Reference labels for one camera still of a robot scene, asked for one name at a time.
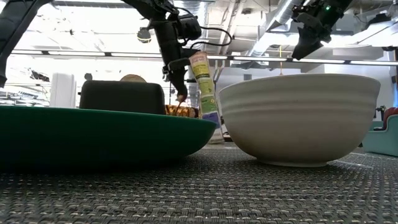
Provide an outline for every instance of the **white ceramic bowl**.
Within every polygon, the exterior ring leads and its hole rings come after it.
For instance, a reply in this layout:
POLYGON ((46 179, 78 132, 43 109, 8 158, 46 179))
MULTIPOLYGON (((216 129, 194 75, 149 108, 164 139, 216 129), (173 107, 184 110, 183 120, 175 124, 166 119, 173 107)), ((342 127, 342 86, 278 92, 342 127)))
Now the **white ceramic bowl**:
POLYGON ((226 128, 261 162, 319 167, 357 148, 370 127, 380 83, 368 77, 303 74, 221 90, 226 128))

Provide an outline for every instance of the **green plate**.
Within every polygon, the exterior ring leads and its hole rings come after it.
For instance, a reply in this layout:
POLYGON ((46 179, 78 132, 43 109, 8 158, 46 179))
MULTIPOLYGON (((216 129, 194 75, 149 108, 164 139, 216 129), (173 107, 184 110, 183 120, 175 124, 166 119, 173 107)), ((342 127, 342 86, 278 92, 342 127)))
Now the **green plate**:
POLYGON ((115 111, 0 106, 0 168, 156 164, 200 150, 216 124, 115 111))

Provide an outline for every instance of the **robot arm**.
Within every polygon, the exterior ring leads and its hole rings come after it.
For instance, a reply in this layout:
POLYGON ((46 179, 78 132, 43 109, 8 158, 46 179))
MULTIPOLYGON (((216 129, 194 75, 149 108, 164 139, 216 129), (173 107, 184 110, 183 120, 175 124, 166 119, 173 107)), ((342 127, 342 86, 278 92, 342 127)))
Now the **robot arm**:
MULTIPOLYGON (((6 62, 23 33, 36 15, 37 10, 51 0, 9 0, 0 14, 0 87, 6 78, 6 62)), ((168 0, 123 0, 136 8, 150 21, 148 28, 154 29, 168 76, 178 95, 187 97, 184 85, 185 66, 189 57, 197 50, 183 49, 178 40, 196 40, 201 36, 197 18, 191 14, 179 15, 179 11, 168 0)))
POLYGON ((303 23, 298 28, 300 38, 293 51, 293 58, 300 60, 323 47, 321 41, 331 41, 331 29, 338 19, 344 16, 345 10, 353 0, 316 0, 309 5, 303 1, 294 6, 292 19, 303 23))

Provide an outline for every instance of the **gray woven mat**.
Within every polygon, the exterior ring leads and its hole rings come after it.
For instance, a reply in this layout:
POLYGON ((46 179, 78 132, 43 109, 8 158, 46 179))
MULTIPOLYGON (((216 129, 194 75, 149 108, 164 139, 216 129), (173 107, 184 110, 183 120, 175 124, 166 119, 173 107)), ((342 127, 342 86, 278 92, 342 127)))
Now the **gray woven mat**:
POLYGON ((265 166, 234 147, 129 174, 0 174, 0 223, 397 223, 398 160, 265 166))

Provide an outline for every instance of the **bowl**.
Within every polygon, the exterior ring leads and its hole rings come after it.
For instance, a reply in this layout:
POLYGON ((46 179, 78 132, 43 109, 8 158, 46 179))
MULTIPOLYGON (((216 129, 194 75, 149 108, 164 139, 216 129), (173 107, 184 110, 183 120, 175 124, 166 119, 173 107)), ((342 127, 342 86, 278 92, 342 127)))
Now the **bowl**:
POLYGON ((85 172, 156 166, 199 151, 216 124, 105 110, 0 106, 0 171, 85 172))
POLYGON ((263 163, 320 167, 357 148, 374 116, 380 83, 340 74, 255 79, 220 91, 236 145, 263 163))

